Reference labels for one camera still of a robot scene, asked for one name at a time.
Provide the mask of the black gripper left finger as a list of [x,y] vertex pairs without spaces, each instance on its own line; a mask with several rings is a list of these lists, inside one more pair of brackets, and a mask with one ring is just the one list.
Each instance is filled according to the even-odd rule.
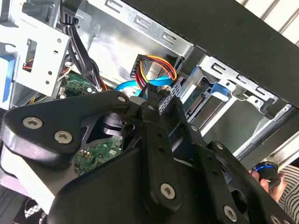
[[142,154],[145,201],[166,207],[160,187],[178,181],[151,84],[136,101],[112,90],[9,110],[0,133],[0,165],[49,213],[59,191],[76,178],[76,153],[110,135],[122,136],[126,150]]

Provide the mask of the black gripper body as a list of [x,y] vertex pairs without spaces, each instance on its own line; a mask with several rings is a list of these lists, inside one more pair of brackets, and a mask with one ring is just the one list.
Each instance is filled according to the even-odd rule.
[[143,202],[142,157],[138,149],[119,155],[73,180],[56,196],[49,224],[216,224],[195,168],[179,161],[175,170],[182,194],[177,212],[151,214]]

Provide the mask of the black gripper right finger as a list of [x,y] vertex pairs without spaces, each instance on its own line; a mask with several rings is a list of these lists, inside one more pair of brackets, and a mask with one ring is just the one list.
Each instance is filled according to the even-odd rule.
[[249,172],[217,141],[205,143],[199,131],[187,123],[183,104],[173,99],[178,129],[188,134],[184,150],[203,185],[204,215],[210,224],[292,224],[294,221],[269,194],[269,184],[257,172]]

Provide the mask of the person's bare hand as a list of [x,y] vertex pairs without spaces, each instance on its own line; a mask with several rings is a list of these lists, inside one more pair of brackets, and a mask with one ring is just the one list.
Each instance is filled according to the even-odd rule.
[[280,172],[278,174],[281,182],[277,187],[272,189],[269,188],[269,183],[265,179],[259,180],[260,176],[256,171],[249,170],[249,173],[254,177],[255,180],[257,180],[260,183],[262,188],[278,203],[287,186],[287,182],[285,182],[284,173]]

